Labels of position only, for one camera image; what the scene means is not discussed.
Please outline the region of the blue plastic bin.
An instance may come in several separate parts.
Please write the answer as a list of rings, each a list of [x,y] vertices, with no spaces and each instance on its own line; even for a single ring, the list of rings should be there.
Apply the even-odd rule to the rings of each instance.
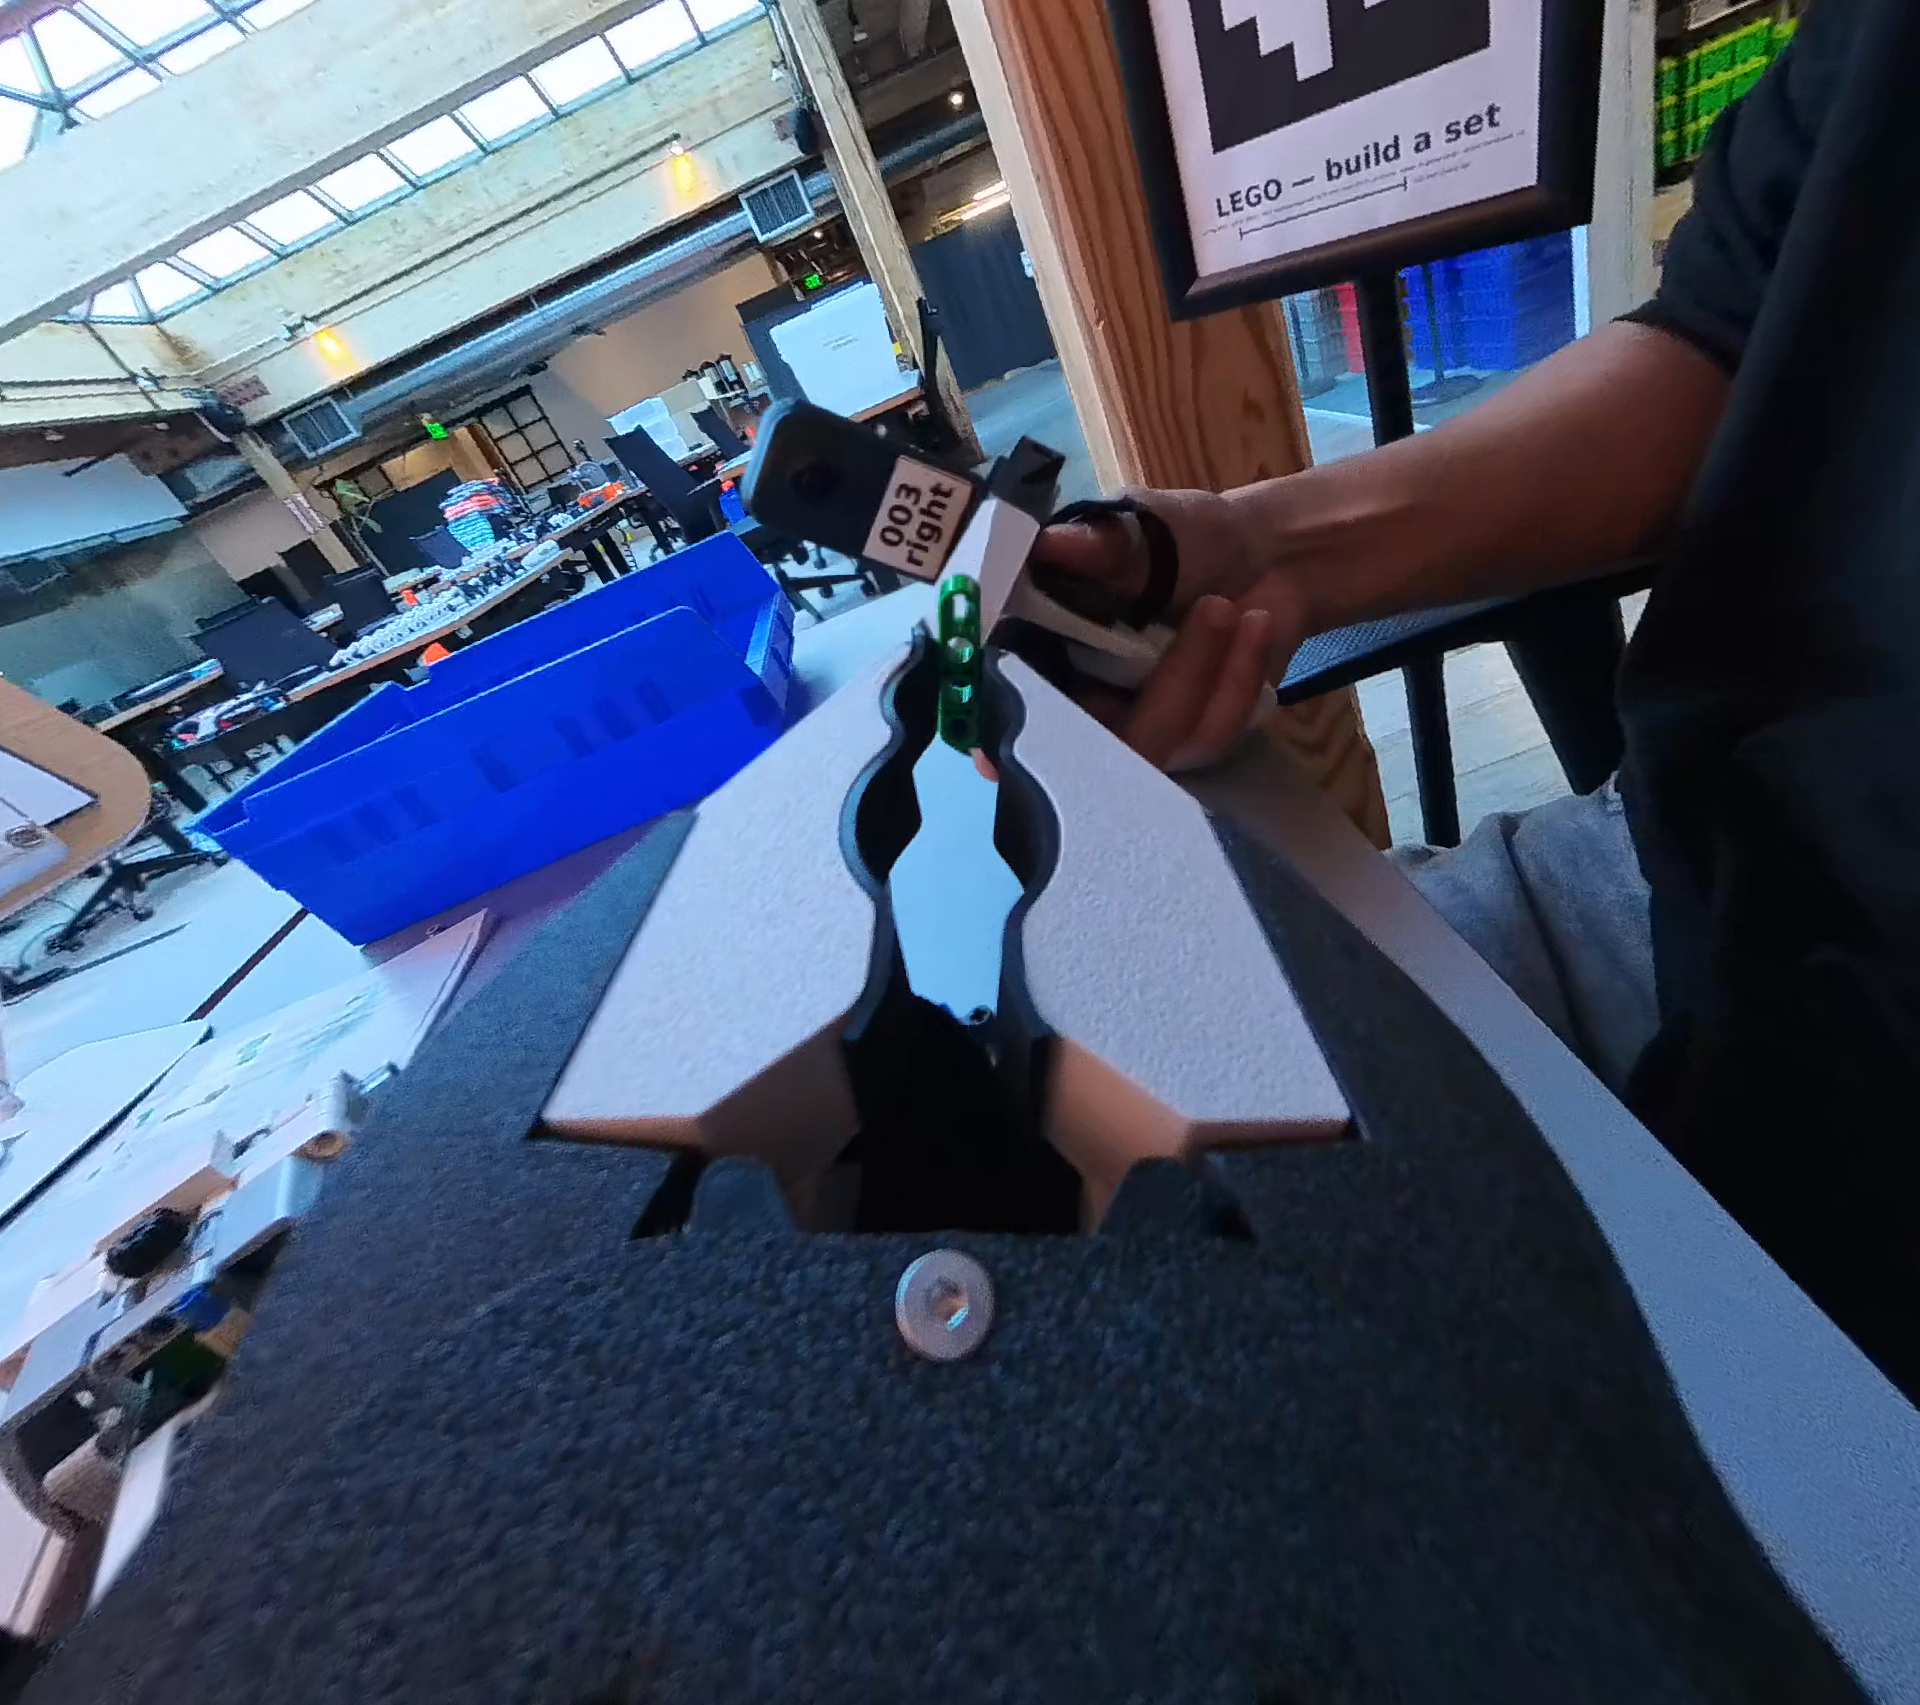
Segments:
[[[780,607],[747,653],[681,607],[456,702],[386,686],[200,830],[375,945],[706,797],[780,736],[790,652]]]
[[[426,719],[528,676],[555,686],[562,666],[583,666],[590,691],[648,686],[671,713],[726,691],[758,691],[780,713],[792,686],[792,617],[774,572],[744,540],[719,533],[480,638],[397,694],[409,719]]]

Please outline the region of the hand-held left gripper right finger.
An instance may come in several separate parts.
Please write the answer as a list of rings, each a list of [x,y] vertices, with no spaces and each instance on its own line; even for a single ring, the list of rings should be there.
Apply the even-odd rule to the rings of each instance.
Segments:
[[[1207,807],[1017,658],[990,658],[1016,1114],[1095,1229],[1147,1162],[1329,1144],[1352,1110]]]

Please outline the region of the wooden pillar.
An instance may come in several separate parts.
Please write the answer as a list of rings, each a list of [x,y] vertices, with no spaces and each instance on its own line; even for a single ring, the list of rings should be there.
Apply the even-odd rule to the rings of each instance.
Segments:
[[[1352,485],[1309,469],[1278,305],[1169,318],[1104,0],[949,0],[1104,493],[1229,497],[1275,644],[1364,614],[1320,574]]]

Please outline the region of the lego instruction booklet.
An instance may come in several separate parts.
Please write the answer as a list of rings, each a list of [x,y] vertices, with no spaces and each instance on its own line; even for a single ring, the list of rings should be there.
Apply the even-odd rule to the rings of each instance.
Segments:
[[[113,1215],[171,1166],[255,1166],[274,1137],[342,1140],[352,1100],[402,1072],[490,936],[492,914],[431,936],[263,1021],[137,1031],[31,1072],[4,1118],[4,1221],[62,1184],[102,1190]]]

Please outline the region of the partly built lego truck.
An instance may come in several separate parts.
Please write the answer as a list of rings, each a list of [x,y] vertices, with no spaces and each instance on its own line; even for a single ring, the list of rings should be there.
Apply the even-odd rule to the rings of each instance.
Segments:
[[[30,1307],[4,1350],[4,1488],[53,1530],[79,1519],[46,1491],[88,1445],[122,1459],[149,1418],[159,1355],[182,1340],[228,1361],[264,1274],[313,1212],[365,1110],[352,1073],[302,1089],[291,1114],[214,1132],[154,1201],[75,1267],[66,1305]]]

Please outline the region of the black office chair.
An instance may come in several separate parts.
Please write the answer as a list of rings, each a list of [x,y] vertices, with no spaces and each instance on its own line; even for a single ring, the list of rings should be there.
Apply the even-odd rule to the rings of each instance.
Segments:
[[[1444,663],[1479,644],[1503,644],[1575,793],[1619,771],[1618,709],[1626,648],[1622,604],[1653,585],[1649,563],[1622,566],[1571,588],[1358,622],[1312,637],[1278,691],[1292,707],[1317,694],[1400,674],[1412,721],[1412,757],[1427,836],[1460,842],[1454,726]]]

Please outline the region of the cluttered background table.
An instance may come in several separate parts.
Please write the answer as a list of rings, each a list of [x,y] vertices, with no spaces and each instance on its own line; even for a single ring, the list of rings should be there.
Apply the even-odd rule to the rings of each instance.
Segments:
[[[100,735],[133,736],[259,686],[276,688],[285,702],[304,702],[407,671],[428,645],[446,637],[469,638],[481,622],[544,593],[555,572],[606,585],[626,577],[635,570],[631,529],[640,529],[660,555],[681,538],[662,497],[624,477],[539,519],[528,538],[497,540],[456,566],[375,574],[384,604],[366,620],[348,614],[341,588],[305,617],[276,600],[242,604],[200,637],[199,663],[119,694],[113,707],[85,709],[84,719]]]

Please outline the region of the person's grey trousers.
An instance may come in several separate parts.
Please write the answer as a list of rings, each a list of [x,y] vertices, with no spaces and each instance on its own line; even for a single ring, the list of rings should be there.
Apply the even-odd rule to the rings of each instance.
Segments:
[[[1619,784],[1483,817],[1388,859],[1603,1080],[1629,1093],[1658,1031],[1652,897]]]

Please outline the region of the white board panel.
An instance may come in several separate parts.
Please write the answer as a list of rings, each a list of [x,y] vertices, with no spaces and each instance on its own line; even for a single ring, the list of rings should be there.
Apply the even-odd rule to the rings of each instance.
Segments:
[[[869,280],[775,315],[761,368],[775,396],[848,419],[889,411],[922,389],[919,369],[901,356],[886,300]]]

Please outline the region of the person's right hand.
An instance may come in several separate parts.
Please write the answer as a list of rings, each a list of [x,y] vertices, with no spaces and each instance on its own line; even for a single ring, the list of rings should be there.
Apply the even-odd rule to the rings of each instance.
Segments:
[[[1297,499],[1285,477],[1231,493],[1138,490],[1050,523],[1033,563],[1174,632],[1134,691],[1088,686],[1088,707],[1138,757],[1191,773],[1231,757],[1307,637],[1303,589],[1280,572]]]

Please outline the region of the green lego beam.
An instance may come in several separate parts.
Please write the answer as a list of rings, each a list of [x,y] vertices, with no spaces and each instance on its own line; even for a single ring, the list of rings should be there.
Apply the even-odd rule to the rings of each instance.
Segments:
[[[935,620],[938,730],[946,749],[973,757],[980,741],[980,607],[979,583],[953,572],[940,585]]]

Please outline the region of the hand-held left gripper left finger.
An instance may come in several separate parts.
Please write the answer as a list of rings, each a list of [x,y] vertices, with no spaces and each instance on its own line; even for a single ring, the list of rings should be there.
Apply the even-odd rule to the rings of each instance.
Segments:
[[[763,1164],[803,1225],[841,1204],[858,1131],[845,1026],[873,965],[879,905],[845,813],[890,752],[890,645],[699,804],[541,1110],[572,1143]]]

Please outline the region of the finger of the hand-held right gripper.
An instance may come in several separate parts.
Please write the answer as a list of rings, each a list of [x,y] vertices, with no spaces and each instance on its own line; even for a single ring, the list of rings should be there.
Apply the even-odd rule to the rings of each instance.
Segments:
[[[1004,497],[984,497],[953,540],[945,570],[938,574],[938,593],[945,593],[956,581],[971,581],[977,626],[994,632],[1016,600],[1043,529],[1044,519],[1033,517],[1019,505]]]

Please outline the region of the dark partition curtain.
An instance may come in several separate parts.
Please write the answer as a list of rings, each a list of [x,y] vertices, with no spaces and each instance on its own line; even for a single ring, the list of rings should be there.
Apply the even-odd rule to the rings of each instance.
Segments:
[[[1016,212],[990,209],[913,250],[966,395],[1056,357]]]

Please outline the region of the person's right forearm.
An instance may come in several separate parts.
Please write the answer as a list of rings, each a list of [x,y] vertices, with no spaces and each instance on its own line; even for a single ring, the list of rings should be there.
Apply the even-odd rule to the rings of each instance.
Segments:
[[[1470,414],[1287,477],[1303,638],[1658,560],[1730,392],[1692,345],[1613,324]]]

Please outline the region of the black framed marker sign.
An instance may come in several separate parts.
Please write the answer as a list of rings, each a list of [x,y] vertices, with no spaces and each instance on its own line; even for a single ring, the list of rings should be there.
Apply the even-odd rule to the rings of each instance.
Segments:
[[[1589,221],[1604,0],[1106,0],[1171,318]]]

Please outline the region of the stack of blue crates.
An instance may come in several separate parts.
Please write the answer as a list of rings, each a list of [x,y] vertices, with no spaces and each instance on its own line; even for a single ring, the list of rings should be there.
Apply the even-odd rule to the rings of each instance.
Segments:
[[[1523,373],[1575,341],[1569,230],[1412,266],[1400,287],[1417,381]]]

